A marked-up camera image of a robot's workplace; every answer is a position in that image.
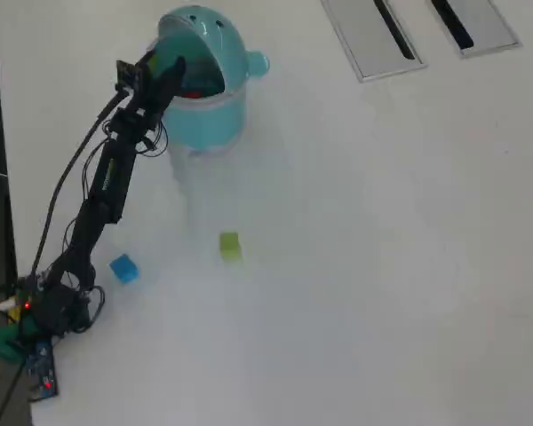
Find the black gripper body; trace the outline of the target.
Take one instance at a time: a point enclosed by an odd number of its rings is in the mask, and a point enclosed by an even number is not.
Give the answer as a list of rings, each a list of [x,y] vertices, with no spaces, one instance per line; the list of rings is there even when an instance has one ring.
[[[161,121],[161,91],[155,88],[133,89],[116,86],[115,102],[129,98],[113,114],[113,140],[117,142],[143,142],[149,132],[157,132]]]

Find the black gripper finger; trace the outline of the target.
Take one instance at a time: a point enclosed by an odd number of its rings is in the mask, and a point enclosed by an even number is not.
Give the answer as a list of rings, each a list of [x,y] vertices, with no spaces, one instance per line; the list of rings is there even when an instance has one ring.
[[[148,91],[148,114],[161,116],[181,89],[186,73],[186,60],[178,57],[176,62],[166,68],[154,81]]]
[[[158,75],[158,55],[150,49],[139,60],[139,75],[142,88],[148,87]]]

